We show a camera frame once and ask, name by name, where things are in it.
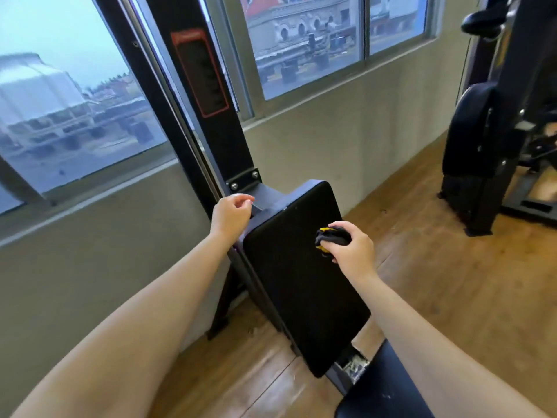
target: red outline sticker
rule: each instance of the red outline sticker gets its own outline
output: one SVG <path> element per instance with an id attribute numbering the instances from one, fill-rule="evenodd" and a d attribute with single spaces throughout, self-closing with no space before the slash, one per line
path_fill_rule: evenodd
<path id="1" fill-rule="evenodd" d="M 222 81 L 220 80 L 220 74 L 218 72 L 217 65 L 215 64 L 213 53 L 211 52 L 211 48 L 209 47 L 209 41 L 207 40 L 207 35 L 205 35 L 205 31 L 203 29 L 181 30 L 179 32 L 171 32 L 171 37 L 172 37 L 172 43 L 174 44 L 174 49 L 176 50 L 176 54 L 177 54 L 178 58 L 180 59 L 182 69 L 184 70 L 185 76 L 186 76 L 186 78 L 189 82 L 189 86 L 191 88 L 191 91 L 193 92 L 193 96 L 196 99 L 197 106 L 199 107 L 199 111 L 201 112 L 201 115 L 204 118 L 208 118 L 208 117 L 214 116 L 215 114 L 219 114 L 223 111 L 228 110 L 230 108 L 230 104 L 228 103 L 228 99 L 226 98 L 225 90 L 224 90 L 224 87 L 222 86 Z M 203 41 L 204 44 L 205 44 L 205 47 L 207 48 L 207 52 L 209 53 L 209 57 L 211 58 L 211 63 L 213 64 L 213 69 L 214 69 L 215 75 L 217 76 L 217 79 L 218 79 L 218 84 L 220 86 L 220 92 L 221 92 L 222 97 L 225 99 L 225 102 L 226 102 L 226 107 L 220 109 L 219 111 L 214 111 L 214 112 L 211 112 L 211 113 L 206 113 L 201 108 L 201 104 L 199 103 L 199 100 L 197 98 L 196 91 L 195 91 L 193 85 L 191 84 L 191 79 L 188 76 L 188 70 L 185 68 L 184 63 L 182 62 L 182 58 L 180 57 L 180 53 L 178 52 L 178 45 L 183 44 L 183 43 L 187 43 L 187 42 L 191 42 L 191 41 L 198 41 L 198 40 Z"/>

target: hand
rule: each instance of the hand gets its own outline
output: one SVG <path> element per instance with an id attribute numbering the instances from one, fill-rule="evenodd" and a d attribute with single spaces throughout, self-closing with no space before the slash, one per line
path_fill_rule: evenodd
<path id="1" fill-rule="evenodd" d="M 232 246 L 249 222 L 253 201 L 253 196 L 243 193 L 222 198 L 213 208 L 211 235 L 222 238 L 227 245 Z"/>
<path id="2" fill-rule="evenodd" d="M 353 284 L 357 280 L 377 276 L 375 271 L 375 250 L 373 242 L 358 227 L 348 221 L 335 221 L 329 227 L 344 227 L 352 242 L 349 245 L 341 246 L 328 241 L 321 241 L 321 246 L 327 249 L 335 257 L 333 262 L 338 263 L 340 270 Z"/>

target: sky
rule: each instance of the sky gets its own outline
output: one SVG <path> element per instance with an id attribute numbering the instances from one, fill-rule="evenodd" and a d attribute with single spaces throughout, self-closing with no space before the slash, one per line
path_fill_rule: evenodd
<path id="1" fill-rule="evenodd" d="M 82 88 L 129 71 L 91 0 L 0 0 L 0 55 L 28 51 Z"/>

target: gym machine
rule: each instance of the gym machine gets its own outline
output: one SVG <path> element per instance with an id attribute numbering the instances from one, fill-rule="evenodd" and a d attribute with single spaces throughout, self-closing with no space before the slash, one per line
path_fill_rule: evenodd
<path id="1" fill-rule="evenodd" d="M 557 0 L 494 0 L 462 30 L 480 39 L 449 127 L 439 197 L 469 236 L 490 235 L 500 210 L 555 222 L 554 205 L 528 194 L 557 166 L 557 137 L 544 135 L 557 121 Z M 528 172 L 507 193 L 518 166 Z"/>
<path id="2" fill-rule="evenodd" d="M 329 183 L 308 181 L 287 195 L 264 185 L 198 0 L 145 1 L 199 122 L 203 149 L 184 120 L 185 108 L 137 6 L 129 0 L 96 3 L 207 215 L 221 196 L 243 192 L 256 198 L 248 228 L 229 252 L 232 265 L 217 315 L 223 318 L 238 286 L 246 287 L 313 375 L 327 376 L 345 395 L 338 418 L 432 417 L 388 341 L 370 362 L 352 346 L 370 311 L 339 267 L 315 247 L 316 231 L 341 219 Z M 223 325 L 221 320 L 213 331 Z"/>

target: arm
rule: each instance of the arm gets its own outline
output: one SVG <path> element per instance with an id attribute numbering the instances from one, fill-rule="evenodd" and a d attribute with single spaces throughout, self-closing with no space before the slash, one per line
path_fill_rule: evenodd
<path id="1" fill-rule="evenodd" d="M 389 288 L 374 268 L 373 242 L 355 225 L 336 222 L 352 235 L 331 252 L 358 291 L 401 363 L 437 418 L 547 418 L 524 396 L 461 351 Z"/>
<path id="2" fill-rule="evenodd" d="M 85 337 L 13 418 L 146 416 L 217 267 L 247 226 L 253 200 L 221 199 L 209 236 Z"/>

